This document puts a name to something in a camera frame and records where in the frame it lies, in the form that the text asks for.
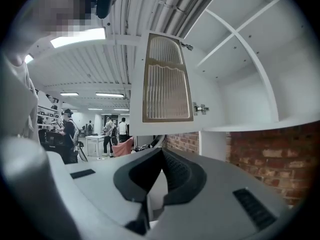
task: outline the fluorescent light panel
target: fluorescent light panel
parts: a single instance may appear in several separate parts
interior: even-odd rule
[[[95,95],[97,96],[107,96],[107,97],[119,97],[123,98],[123,94],[115,94],[115,93],[103,93],[103,92],[96,92]]]
[[[77,92],[60,92],[61,96],[78,96],[79,93]]]
[[[30,54],[28,54],[27,56],[25,56],[24,58],[24,62],[26,64],[28,64],[30,61],[33,61],[34,60],[34,57],[32,57]]]
[[[104,28],[94,28],[86,31],[74,32],[73,36],[61,36],[51,40],[54,48],[66,46],[74,43],[106,39]]]

